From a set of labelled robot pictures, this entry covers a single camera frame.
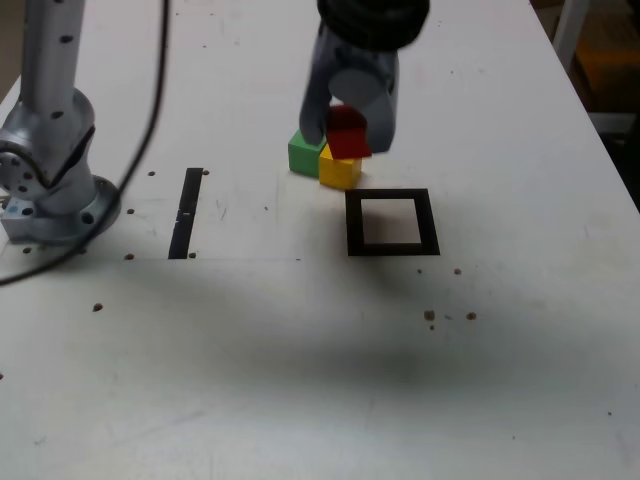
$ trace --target black square frame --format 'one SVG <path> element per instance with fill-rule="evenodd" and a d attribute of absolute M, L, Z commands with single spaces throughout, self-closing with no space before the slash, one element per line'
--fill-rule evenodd
<path fill-rule="evenodd" d="M 413 200 L 420 243 L 365 243 L 362 200 Z M 350 257 L 440 255 L 429 191 L 426 188 L 365 189 L 345 192 L 347 249 Z"/>

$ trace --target white table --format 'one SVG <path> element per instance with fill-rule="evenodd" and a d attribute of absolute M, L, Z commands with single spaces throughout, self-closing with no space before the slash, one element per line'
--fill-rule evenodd
<path fill-rule="evenodd" d="M 116 180 L 157 3 L 87 6 L 78 86 Z M 429 188 L 442 255 L 358 259 L 344 196 L 287 168 L 314 2 L 176 2 L 135 214 L 0 290 L 3 480 L 638 478 L 638 213 L 528 3 L 433 3 L 363 186 Z M 211 171 L 197 258 L 168 261 L 187 167 Z M 2 273 L 51 254 L 22 249 Z"/>

